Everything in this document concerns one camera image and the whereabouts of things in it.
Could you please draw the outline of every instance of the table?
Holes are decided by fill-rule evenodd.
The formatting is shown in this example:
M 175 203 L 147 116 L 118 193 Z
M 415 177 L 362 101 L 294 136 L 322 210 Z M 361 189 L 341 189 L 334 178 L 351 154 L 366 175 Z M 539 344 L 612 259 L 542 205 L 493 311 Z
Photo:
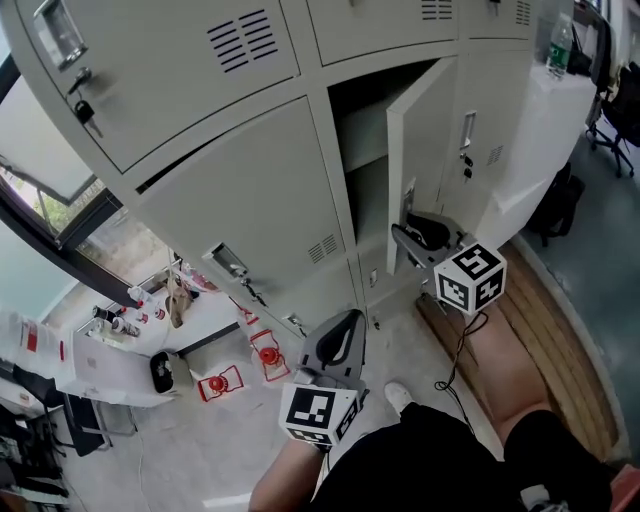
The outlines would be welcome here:
M 165 309 L 166 288 L 153 294 L 153 297 Z M 127 336 L 126 341 L 108 341 L 110 345 L 145 356 L 153 356 L 161 350 L 167 352 L 188 352 L 213 339 L 238 328 L 237 306 L 223 292 L 202 292 L 193 301 L 191 307 L 183 315 L 184 323 L 174 329 L 169 313 L 162 320 L 149 315 L 149 322 L 137 322 L 136 310 L 127 310 L 122 317 L 140 329 L 137 338 Z

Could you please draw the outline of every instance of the locker handle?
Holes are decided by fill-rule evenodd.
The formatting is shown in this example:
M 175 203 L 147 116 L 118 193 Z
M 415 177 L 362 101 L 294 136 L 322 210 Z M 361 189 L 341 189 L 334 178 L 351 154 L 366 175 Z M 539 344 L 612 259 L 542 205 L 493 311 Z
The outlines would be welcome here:
M 467 112 L 464 116 L 464 124 L 462 126 L 462 139 L 460 140 L 460 149 L 467 149 L 471 146 L 471 139 L 473 138 L 473 130 L 476 126 L 477 110 Z
M 207 263 L 213 263 L 219 270 L 227 274 L 232 281 L 242 279 L 249 273 L 247 267 L 224 243 L 209 249 L 202 256 L 202 259 Z
M 87 51 L 62 0 L 45 0 L 33 13 L 33 24 L 42 46 L 59 71 L 67 69 Z

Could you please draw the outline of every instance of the chair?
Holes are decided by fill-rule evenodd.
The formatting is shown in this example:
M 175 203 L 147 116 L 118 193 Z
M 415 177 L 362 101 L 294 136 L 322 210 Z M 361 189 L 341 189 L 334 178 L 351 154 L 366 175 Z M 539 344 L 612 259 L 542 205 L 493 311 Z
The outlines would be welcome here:
M 138 431 L 129 407 L 127 407 L 127 415 L 132 424 L 132 430 L 130 432 L 106 430 L 100 402 L 61 393 L 56 389 L 54 379 L 45 379 L 36 373 L 23 370 L 19 366 L 13 367 L 12 376 L 17 384 L 35 396 L 44 406 L 45 418 L 54 442 L 61 446 L 74 448 L 80 457 L 95 450 L 108 450 L 113 446 L 110 436 L 131 437 Z M 63 443 L 55 437 L 49 409 L 59 406 L 63 407 L 73 444 Z
M 604 146 L 611 149 L 616 157 L 618 170 L 616 177 L 622 176 L 622 158 L 631 170 L 629 176 L 634 176 L 633 165 L 620 148 L 620 142 L 624 141 L 625 145 L 630 142 L 634 146 L 640 146 L 640 73 L 634 71 L 637 66 L 632 63 L 631 69 L 623 68 L 620 72 L 620 88 L 618 94 L 609 101 L 607 98 L 602 103 L 602 111 L 607 121 L 613 126 L 617 134 L 615 140 L 611 140 L 604 133 L 596 128 L 596 122 L 593 121 L 587 133 L 591 133 L 593 140 L 591 141 L 591 149 L 595 150 L 597 146 Z

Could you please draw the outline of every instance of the sneaker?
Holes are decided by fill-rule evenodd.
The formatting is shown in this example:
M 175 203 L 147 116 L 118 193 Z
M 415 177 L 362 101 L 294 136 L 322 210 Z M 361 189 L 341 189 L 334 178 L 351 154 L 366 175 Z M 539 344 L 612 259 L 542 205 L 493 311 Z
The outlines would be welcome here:
M 398 416 L 400 416 L 400 413 L 404 411 L 404 408 L 407 405 L 414 402 L 407 388 L 395 381 L 388 382 L 384 386 L 384 396 L 387 398 Z

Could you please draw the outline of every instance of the bag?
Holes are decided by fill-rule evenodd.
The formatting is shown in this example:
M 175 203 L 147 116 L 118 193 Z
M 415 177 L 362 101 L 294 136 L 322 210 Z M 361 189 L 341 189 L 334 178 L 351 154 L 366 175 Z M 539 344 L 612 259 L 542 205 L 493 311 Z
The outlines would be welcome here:
M 551 187 L 527 222 L 531 231 L 540 234 L 543 247 L 549 245 L 549 238 L 569 233 L 584 188 L 584 182 L 571 175 L 570 163 L 556 174 Z M 558 224 L 560 227 L 556 231 L 554 228 Z

